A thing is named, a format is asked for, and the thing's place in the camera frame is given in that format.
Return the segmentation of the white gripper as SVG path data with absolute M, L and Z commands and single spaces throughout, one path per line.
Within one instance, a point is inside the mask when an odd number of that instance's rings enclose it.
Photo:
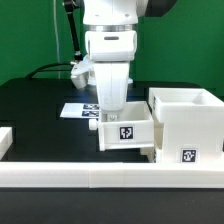
M 100 109 L 108 121 L 117 121 L 127 96 L 130 62 L 137 49 L 137 33 L 95 32 L 85 34 L 85 47 L 94 63 Z

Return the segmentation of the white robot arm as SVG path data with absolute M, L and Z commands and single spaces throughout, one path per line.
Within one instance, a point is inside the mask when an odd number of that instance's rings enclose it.
M 137 50 L 138 18 L 161 17 L 177 0 L 84 0 L 85 48 L 93 63 L 100 111 L 118 119 Z

